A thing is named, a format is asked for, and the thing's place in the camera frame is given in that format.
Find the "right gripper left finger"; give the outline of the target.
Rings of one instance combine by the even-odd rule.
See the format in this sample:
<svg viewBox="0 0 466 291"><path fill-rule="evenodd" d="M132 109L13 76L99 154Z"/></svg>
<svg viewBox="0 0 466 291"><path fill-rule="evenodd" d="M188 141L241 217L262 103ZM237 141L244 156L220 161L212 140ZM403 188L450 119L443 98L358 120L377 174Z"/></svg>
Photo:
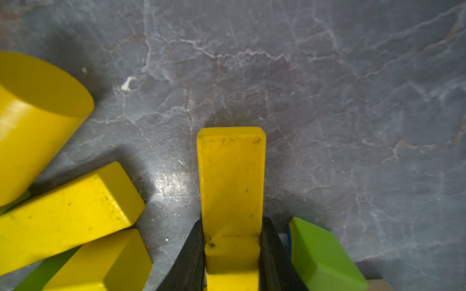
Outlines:
<svg viewBox="0 0 466 291"><path fill-rule="evenodd" d="M190 231L171 270L157 291L203 291L205 281L205 243L202 221Z"/></svg>

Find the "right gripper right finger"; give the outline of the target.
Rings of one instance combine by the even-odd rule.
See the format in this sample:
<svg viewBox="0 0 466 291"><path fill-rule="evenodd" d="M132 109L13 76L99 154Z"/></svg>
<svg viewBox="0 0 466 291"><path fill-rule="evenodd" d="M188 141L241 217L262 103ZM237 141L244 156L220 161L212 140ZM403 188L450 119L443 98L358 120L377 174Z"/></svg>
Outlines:
<svg viewBox="0 0 466 291"><path fill-rule="evenodd" d="M260 247L261 291L308 291L288 258L272 220L268 217L263 217Z"/></svg>

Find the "long yellow block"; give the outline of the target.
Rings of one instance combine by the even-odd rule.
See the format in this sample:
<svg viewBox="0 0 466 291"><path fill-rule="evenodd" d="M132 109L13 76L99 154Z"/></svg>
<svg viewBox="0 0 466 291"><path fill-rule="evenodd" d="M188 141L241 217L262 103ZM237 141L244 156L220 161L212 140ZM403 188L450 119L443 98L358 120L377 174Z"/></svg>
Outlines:
<svg viewBox="0 0 466 291"><path fill-rule="evenodd" d="M258 291L266 134L210 127L197 135L209 291Z"/></svg>

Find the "yellow cylinder block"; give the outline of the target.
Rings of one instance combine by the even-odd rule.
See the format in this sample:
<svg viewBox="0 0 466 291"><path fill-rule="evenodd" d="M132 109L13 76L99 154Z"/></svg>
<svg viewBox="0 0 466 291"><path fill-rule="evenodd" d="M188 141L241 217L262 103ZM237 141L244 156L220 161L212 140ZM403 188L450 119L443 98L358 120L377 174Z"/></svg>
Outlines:
<svg viewBox="0 0 466 291"><path fill-rule="evenodd" d="M94 110L64 70L1 52L1 206L17 200Z"/></svg>

